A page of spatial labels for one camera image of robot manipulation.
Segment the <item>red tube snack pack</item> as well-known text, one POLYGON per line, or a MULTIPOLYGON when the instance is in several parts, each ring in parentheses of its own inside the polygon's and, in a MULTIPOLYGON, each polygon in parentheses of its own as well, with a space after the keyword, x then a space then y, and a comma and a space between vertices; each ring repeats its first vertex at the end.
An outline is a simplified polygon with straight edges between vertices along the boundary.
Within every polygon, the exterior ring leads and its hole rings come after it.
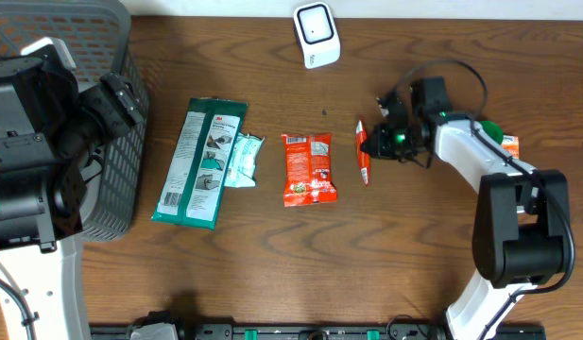
POLYGON ((362 150, 363 143, 367 140, 368 135, 364 129, 362 120, 358 121, 355 130, 356 134, 356 152, 361 177, 366 186, 370 183, 370 155, 362 150))

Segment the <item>green lid spice jar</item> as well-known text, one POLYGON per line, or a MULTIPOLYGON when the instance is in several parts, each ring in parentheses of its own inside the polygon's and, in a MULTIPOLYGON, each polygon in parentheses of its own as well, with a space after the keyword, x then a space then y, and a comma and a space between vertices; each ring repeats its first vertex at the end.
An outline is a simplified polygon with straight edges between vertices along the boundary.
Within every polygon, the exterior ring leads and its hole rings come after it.
POLYGON ((504 140, 503 130, 499 125, 492 121, 480 121, 480 124, 486 134, 498 145, 501 145, 504 140))

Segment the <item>red snack bag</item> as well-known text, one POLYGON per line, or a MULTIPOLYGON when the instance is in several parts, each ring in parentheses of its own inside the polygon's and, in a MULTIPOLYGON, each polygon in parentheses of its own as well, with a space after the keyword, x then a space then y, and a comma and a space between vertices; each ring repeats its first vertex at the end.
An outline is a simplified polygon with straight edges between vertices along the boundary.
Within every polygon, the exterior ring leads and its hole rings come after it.
POLYGON ((285 207, 307 206, 337 201, 332 182, 331 133, 283 134, 286 182, 285 207))

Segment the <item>small orange box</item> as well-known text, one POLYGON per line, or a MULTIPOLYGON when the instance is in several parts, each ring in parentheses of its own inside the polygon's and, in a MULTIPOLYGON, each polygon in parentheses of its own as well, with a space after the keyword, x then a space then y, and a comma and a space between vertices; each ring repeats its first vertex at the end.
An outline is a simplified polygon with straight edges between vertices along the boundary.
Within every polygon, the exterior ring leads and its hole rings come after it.
POLYGON ((520 157, 520 141, 518 136, 504 135, 501 146, 514 159, 518 159, 520 157))

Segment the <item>green white package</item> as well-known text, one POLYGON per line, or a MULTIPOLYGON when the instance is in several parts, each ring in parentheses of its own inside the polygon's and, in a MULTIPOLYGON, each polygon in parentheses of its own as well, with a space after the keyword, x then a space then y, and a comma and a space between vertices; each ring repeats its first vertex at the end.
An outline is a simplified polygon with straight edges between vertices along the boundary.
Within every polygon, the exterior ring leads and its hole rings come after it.
POLYGON ((153 222, 212 230, 246 102, 190 100, 153 222))

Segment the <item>mint green wipes pack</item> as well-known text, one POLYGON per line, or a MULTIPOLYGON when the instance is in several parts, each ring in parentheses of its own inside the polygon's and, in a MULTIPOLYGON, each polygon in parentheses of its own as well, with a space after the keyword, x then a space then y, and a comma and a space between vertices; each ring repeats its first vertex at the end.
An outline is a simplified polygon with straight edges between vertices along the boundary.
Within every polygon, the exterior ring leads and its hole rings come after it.
POLYGON ((254 173, 256 159, 264 138, 239 132, 235 139, 231 161, 226 174, 225 186, 231 188, 251 188, 256 186, 254 173))

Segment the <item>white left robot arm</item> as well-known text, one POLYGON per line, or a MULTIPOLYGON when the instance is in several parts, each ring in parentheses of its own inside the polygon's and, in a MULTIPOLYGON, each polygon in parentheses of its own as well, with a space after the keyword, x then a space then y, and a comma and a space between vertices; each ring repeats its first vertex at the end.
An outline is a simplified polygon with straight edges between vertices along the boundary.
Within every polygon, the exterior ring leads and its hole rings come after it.
POLYGON ((0 309, 11 339, 87 339, 82 232, 114 198, 109 146, 146 121, 131 82, 80 89, 64 41, 0 59, 0 309))

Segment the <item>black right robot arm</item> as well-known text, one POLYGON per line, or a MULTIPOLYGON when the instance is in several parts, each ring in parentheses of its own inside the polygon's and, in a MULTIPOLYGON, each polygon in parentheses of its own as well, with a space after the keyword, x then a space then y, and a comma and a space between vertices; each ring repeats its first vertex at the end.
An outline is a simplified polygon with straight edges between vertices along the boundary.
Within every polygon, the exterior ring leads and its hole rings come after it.
POLYGON ((468 113, 441 111, 415 125, 389 114, 358 149, 399 162, 425 152, 451 165, 477 194, 475 272, 446 309, 447 338, 493 338, 522 297, 556 291, 572 275, 567 179, 513 158, 468 113))

